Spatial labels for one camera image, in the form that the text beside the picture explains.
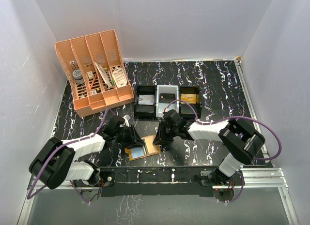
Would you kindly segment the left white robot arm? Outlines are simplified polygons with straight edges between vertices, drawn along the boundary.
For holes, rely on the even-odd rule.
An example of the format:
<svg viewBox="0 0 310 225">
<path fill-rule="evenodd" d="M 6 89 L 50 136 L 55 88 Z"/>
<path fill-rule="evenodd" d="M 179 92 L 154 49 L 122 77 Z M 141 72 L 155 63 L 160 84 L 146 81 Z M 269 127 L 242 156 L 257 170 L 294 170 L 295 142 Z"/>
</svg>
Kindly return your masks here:
<svg viewBox="0 0 310 225">
<path fill-rule="evenodd" d="M 112 116 L 106 125 L 94 133 L 71 140 L 50 138 L 29 166 L 29 172 L 49 189 L 56 189 L 64 181 L 83 180 L 94 186 L 100 180 L 96 167 L 87 162 L 76 162 L 82 156 L 101 152 L 111 141 L 121 147 L 139 148 L 145 145 L 128 116 Z"/>
</svg>

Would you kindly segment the grey tape roll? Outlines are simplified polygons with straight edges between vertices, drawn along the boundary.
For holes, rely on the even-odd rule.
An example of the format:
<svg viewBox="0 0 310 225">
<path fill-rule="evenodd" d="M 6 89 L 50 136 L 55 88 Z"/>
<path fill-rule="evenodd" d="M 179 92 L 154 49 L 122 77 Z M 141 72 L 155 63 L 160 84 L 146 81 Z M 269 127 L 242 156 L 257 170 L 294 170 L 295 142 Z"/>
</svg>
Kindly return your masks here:
<svg viewBox="0 0 310 225">
<path fill-rule="evenodd" d="M 84 84 L 84 79 L 82 76 L 82 71 L 80 69 L 76 69 L 72 72 L 73 79 L 78 85 Z"/>
</svg>

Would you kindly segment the black card bin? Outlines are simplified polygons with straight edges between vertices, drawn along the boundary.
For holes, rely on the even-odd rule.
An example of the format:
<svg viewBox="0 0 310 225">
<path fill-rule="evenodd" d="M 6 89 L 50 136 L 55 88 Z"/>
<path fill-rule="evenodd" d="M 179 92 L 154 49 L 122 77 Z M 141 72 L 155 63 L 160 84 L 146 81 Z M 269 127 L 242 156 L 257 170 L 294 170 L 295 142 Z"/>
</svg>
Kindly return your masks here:
<svg viewBox="0 0 310 225">
<path fill-rule="evenodd" d="M 135 89 L 134 116 L 139 119 L 155 119 L 156 86 L 137 85 Z"/>
<path fill-rule="evenodd" d="M 179 113 L 185 119 L 200 118 L 202 113 L 201 91 L 197 86 L 181 86 Z"/>
</svg>

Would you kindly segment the white labelled package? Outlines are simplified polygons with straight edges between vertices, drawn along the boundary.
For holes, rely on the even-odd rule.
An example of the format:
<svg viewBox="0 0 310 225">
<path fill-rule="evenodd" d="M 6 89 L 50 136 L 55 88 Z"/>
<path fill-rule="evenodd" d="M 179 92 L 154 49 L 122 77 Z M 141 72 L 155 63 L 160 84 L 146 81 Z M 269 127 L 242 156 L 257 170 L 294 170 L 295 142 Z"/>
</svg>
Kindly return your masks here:
<svg viewBox="0 0 310 225">
<path fill-rule="evenodd" d="M 116 87 L 118 87 L 118 88 L 126 86 L 128 83 L 126 73 L 125 73 L 124 69 L 121 67 L 116 67 L 112 71 L 112 78 L 113 78 L 113 81 L 114 81 Z"/>
</svg>

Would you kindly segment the orange leather card holder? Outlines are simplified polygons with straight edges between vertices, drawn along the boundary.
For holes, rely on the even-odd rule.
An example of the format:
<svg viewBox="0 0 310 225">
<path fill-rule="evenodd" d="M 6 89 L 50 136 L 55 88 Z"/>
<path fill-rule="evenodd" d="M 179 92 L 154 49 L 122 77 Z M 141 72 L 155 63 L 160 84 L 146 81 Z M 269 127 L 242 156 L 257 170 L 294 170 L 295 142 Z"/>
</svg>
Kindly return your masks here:
<svg viewBox="0 0 310 225">
<path fill-rule="evenodd" d="M 130 161 L 133 161 L 133 160 L 137 160 L 137 159 L 141 159 L 141 158 L 145 158 L 145 157 L 149 157 L 149 156 L 154 155 L 154 154 L 147 155 L 147 154 L 145 153 L 145 145 L 144 145 L 143 147 L 125 149 L 125 153 L 129 156 L 129 160 L 130 160 Z"/>
</svg>

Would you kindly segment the peach desk file organizer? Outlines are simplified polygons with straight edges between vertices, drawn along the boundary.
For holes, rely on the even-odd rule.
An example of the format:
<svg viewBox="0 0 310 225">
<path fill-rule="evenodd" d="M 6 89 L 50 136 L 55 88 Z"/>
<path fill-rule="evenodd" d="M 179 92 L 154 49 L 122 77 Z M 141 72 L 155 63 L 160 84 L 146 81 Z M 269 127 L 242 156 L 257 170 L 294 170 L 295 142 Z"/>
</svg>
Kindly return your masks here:
<svg viewBox="0 0 310 225">
<path fill-rule="evenodd" d="M 128 83 L 120 88 L 116 87 L 112 78 L 112 71 L 116 67 L 125 71 L 115 30 L 56 42 L 55 50 L 71 86 L 73 108 L 80 117 L 134 102 L 134 93 L 127 74 Z M 110 89 L 104 83 L 95 62 L 106 71 L 112 84 Z M 82 71 L 82 85 L 78 85 L 73 79 L 72 72 L 76 69 Z M 92 90 L 89 90 L 95 73 L 97 79 Z"/>
</svg>

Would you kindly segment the black credit card stack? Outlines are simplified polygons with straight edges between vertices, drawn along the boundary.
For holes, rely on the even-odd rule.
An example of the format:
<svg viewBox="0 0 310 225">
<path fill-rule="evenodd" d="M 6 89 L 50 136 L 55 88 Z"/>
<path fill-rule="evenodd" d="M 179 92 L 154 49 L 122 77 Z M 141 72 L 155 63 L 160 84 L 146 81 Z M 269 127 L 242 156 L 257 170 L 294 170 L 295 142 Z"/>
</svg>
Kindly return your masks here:
<svg viewBox="0 0 310 225">
<path fill-rule="evenodd" d="M 169 104 L 176 99 L 176 95 L 174 93 L 161 93 L 159 95 L 159 102 Z"/>
</svg>

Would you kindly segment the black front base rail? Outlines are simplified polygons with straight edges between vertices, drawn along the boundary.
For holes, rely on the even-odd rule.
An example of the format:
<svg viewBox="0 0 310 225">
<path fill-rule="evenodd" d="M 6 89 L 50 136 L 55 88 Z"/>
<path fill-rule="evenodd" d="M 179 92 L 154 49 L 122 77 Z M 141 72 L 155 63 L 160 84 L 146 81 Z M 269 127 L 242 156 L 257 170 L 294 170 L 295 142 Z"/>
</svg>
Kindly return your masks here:
<svg viewBox="0 0 310 225">
<path fill-rule="evenodd" d="M 235 173 L 227 184 L 201 182 L 214 166 L 101 167 L 89 184 L 76 180 L 75 186 L 98 190 L 102 197 L 123 195 L 199 195 L 212 197 L 216 188 L 236 189 L 245 181 Z"/>
</svg>

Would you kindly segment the gold credit card stack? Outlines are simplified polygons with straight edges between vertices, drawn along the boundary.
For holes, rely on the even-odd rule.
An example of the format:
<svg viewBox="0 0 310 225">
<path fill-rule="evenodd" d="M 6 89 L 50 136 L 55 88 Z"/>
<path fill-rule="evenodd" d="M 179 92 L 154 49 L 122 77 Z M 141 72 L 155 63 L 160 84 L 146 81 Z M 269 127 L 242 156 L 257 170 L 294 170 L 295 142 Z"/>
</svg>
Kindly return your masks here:
<svg viewBox="0 0 310 225">
<path fill-rule="evenodd" d="M 181 100 L 187 102 L 188 104 L 198 104 L 200 102 L 199 95 L 197 94 L 181 94 Z"/>
</svg>

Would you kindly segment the white middle card bin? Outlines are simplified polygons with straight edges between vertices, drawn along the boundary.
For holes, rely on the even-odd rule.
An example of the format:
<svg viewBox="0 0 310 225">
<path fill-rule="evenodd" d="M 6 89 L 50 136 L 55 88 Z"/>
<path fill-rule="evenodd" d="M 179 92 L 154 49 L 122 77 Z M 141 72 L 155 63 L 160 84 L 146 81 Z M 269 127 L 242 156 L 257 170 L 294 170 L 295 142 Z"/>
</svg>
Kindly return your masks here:
<svg viewBox="0 0 310 225">
<path fill-rule="evenodd" d="M 179 112 L 179 86 L 157 85 L 155 87 L 155 118 L 162 118 L 164 111 L 171 109 Z"/>
</svg>

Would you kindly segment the silver credit card stack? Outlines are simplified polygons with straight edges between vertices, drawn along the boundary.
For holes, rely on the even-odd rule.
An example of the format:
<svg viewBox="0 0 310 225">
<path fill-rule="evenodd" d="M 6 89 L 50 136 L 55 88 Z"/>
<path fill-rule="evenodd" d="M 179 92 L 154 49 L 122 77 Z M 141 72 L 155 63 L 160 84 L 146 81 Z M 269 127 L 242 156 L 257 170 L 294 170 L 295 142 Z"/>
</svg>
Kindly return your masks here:
<svg viewBox="0 0 310 225">
<path fill-rule="evenodd" d="M 155 96 L 154 95 L 139 95 L 138 96 L 138 104 L 139 105 L 154 105 L 155 104 Z"/>
</svg>

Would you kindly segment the left black card bin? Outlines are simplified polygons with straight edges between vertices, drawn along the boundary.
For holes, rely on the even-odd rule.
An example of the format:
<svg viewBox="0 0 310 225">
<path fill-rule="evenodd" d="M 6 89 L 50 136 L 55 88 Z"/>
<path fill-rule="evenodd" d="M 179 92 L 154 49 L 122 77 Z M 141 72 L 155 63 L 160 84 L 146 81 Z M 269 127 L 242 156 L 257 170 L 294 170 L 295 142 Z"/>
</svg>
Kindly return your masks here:
<svg viewBox="0 0 310 225">
<path fill-rule="evenodd" d="M 137 85 L 135 89 L 134 116 L 139 119 L 155 119 L 156 86 Z"/>
</svg>

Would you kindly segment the orange pencil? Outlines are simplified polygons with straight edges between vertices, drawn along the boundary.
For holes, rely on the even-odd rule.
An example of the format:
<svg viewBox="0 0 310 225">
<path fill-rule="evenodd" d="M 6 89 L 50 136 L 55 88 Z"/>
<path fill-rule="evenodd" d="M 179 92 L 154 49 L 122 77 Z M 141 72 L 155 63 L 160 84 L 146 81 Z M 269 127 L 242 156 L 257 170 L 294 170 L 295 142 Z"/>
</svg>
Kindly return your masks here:
<svg viewBox="0 0 310 225">
<path fill-rule="evenodd" d="M 96 79 L 97 79 L 97 73 L 95 73 L 95 75 L 93 76 L 93 79 L 92 79 L 92 81 L 90 83 L 90 89 L 89 90 L 92 90 L 94 82 L 95 82 Z"/>
</svg>

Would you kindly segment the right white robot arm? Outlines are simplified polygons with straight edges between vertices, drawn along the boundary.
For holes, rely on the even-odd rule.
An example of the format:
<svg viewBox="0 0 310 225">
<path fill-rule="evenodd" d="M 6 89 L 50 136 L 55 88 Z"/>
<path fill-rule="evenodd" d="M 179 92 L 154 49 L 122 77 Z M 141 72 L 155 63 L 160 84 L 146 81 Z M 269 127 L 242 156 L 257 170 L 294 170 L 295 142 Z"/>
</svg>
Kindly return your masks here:
<svg viewBox="0 0 310 225">
<path fill-rule="evenodd" d="M 175 110 L 170 110 L 164 113 L 153 144 L 164 146 L 177 136 L 183 140 L 221 141 L 228 149 L 229 154 L 214 171 L 206 176 L 195 176 L 201 182 L 212 184 L 226 185 L 232 181 L 233 175 L 243 166 L 251 164 L 265 144 L 264 136 L 243 119 L 205 123 L 186 120 Z"/>
</svg>

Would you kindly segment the right black card bin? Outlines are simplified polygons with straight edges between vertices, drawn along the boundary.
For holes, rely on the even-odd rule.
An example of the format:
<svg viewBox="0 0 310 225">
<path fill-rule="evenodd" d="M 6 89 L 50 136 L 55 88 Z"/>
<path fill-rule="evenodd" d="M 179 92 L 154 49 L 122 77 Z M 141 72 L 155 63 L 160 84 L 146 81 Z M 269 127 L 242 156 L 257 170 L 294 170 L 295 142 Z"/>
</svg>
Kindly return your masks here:
<svg viewBox="0 0 310 225">
<path fill-rule="evenodd" d="M 202 113 L 201 91 L 197 86 L 181 86 L 179 113 L 185 119 L 200 118 Z"/>
</svg>

